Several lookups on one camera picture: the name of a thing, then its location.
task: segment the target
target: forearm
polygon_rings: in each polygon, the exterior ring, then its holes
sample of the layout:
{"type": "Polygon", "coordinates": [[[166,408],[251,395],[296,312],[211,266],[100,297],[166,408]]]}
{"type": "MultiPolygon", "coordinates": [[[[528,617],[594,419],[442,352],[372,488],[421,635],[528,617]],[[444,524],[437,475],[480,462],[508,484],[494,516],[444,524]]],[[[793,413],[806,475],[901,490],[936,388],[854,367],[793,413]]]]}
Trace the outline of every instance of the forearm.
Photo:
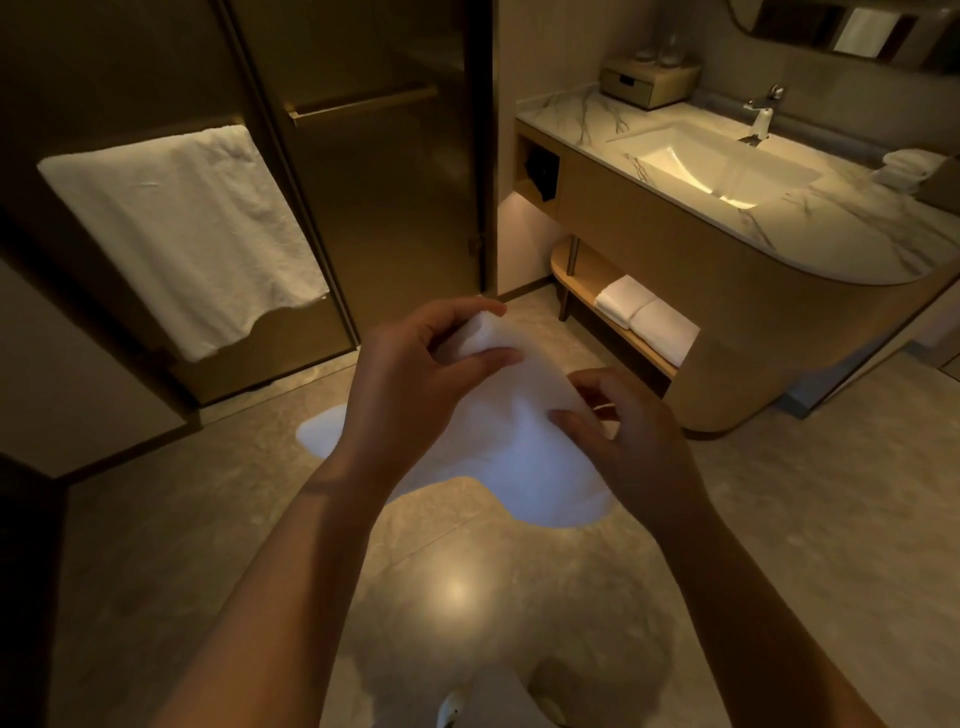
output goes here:
{"type": "Polygon", "coordinates": [[[157,725],[317,725],[379,512],[325,475],[291,502],[157,725]]]}
{"type": "Polygon", "coordinates": [[[734,728],[883,725],[715,511],[658,542],[734,728]]]}

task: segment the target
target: sink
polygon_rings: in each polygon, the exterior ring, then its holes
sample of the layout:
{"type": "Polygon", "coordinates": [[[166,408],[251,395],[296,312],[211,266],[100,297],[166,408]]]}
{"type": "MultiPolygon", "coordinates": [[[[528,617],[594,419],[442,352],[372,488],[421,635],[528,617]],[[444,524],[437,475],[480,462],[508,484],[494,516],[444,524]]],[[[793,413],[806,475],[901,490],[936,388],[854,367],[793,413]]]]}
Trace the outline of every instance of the sink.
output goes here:
{"type": "Polygon", "coordinates": [[[820,177],[809,167],[686,122],[609,145],[631,160],[656,167],[741,209],[776,200],[820,177]]]}

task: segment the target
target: faucet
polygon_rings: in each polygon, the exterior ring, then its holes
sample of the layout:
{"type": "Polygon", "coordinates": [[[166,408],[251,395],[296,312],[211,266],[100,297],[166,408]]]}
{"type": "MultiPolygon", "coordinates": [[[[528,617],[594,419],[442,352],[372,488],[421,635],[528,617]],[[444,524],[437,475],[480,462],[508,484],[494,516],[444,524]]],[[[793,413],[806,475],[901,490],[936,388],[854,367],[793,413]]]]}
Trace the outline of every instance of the faucet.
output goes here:
{"type": "Polygon", "coordinates": [[[759,101],[751,99],[743,105],[744,109],[756,111],[756,119],[750,128],[750,136],[744,136],[738,141],[755,147],[770,135],[770,121],[774,118],[774,110],[780,105],[784,93],[786,93],[786,86],[773,84],[765,98],[759,101]]]}

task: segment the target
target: wooden vanity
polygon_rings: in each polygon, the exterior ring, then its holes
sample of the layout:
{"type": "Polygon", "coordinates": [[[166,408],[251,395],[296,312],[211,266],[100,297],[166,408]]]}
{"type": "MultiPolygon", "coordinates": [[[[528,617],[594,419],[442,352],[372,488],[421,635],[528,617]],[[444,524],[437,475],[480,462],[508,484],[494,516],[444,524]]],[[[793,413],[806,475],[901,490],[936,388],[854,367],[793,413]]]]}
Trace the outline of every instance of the wooden vanity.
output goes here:
{"type": "Polygon", "coordinates": [[[901,284],[829,279],[777,260],[524,121],[516,121],[514,190],[571,239],[553,252],[557,280],[596,311],[597,294],[630,275],[700,327],[679,367],[608,323],[669,376],[665,401],[684,427],[723,432],[782,394],[804,372],[833,365],[890,331],[960,273],[960,258],[901,284]],[[560,158],[545,202],[524,161],[560,158]]]}

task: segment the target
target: lower shelf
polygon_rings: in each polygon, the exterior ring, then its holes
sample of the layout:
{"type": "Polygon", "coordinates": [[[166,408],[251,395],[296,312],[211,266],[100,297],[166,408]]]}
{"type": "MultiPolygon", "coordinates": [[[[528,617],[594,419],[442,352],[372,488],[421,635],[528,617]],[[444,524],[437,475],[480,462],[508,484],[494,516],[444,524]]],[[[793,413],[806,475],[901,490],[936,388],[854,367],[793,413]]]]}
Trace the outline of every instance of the lower shelf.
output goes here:
{"type": "Polygon", "coordinates": [[[647,342],[627,328],[621,328],[608,318],[594,305],[597,295],[623,276],[623,271],[610,263],[602,255],[595,252],[583,240],[577,252],[577,265],[574,275],[566,274],[566,260],[570,253],[570,238],[561,240],[553,249],[550,256],[550,268],[553,275],[570,293],[585,303],[590,310],[603,319],[614,331],[627,340],[638,352],[643,354],[661,372],[673,379],[677,375],[677,367],[660,356],[647,342]]]}

